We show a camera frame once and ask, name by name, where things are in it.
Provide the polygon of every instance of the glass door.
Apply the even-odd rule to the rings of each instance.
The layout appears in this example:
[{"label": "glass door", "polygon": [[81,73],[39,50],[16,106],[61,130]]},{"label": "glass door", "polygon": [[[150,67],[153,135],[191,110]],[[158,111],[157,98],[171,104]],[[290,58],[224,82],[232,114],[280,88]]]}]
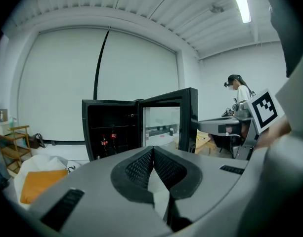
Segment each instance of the glass door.
[{"label": "glass door", "polygon": [[197,90],[182,89],[138,102],[140,146],[195,152]]}]

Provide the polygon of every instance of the white roller blind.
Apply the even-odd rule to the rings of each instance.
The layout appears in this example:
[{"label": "white roller blind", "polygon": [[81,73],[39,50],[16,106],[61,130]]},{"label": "white roller blind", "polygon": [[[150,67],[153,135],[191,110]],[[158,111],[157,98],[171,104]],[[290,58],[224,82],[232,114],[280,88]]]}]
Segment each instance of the white roller blind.
[{"label": "white roller blind", "polygon": [[18,118],[46,140],[84,140],[82,99],[93,98],[98,57],[107,31],[66,29],[41,34],[27,58]]},{"label": "white roller blind", "polygon": [[178,90],[175,54],[150,41],[110,31],[97,99],[133,101]]}]

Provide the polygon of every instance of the person's arm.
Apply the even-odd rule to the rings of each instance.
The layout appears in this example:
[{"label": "person's arm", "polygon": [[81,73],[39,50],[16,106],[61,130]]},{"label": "person's arm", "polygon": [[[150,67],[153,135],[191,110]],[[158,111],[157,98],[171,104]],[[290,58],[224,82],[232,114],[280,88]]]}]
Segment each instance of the person's arm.
[{"label": "person's arm", "polygon": [[291,131],[290,124],[284,115],[276,123],[270,126],[267,130],[263,131],[260,135],[258,143],[255,149],[269,147],[271,144],[281,136],[289,133]]}]

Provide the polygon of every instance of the ceiling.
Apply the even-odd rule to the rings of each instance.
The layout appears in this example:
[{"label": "ceiling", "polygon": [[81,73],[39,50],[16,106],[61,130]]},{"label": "ceiling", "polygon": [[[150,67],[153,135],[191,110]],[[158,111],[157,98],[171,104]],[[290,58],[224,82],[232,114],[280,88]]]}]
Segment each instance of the ceiling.
[{"label": "ceiling", "polygon": [[[224,12],[212,13],[217,3]],[[8,21],[14,28],[55,10],[93,6],[114,8],[152,20],[206,58],[238,47],[279,41],[270,23],[269,2],[248,0],[251,22],[244,24],[235,0],[21,0]]]}]

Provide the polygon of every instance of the wooden rack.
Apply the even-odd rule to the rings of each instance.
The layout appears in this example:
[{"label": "wooden rack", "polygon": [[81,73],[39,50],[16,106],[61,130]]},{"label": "wooden rack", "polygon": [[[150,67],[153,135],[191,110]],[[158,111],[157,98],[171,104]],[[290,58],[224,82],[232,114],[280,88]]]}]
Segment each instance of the wooden rack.
[{"label": "wooden rack", "polygon": [[[0,135],[0,139],[3,140],[7,140],[9,142],[12,142],[12,144],[6,146],[6,147],[1,147],[0,145],[0,152],[2,154],[3,160],[5,162],[6,168],[7,170],[18,174],[19,169],[22,165],[22,157],[26,154],[31,154],[32,156],[32,151],[31,148],[29,146],[29,141],[28,141],[28,134],[27,134],[27,128],[29,127],[29,125],[25,125],[25,126],[18,126],[18,127],[13,127],[10,128],[9,130],[11,131],[11,134],[8,135]],[[24,133],[19,133],[19,132],[15,132],[16,130],[19,129],[25,129],[25,134]],[[18,139],[23,139],[25,138],[26,140],[26,145],[28,148],[23,148],[20,146],[16,145],[16,140]],[[4,157],[8,157],[10,159],[13,159],[13,161],[11,163],[6,163],[6,160]]]}]

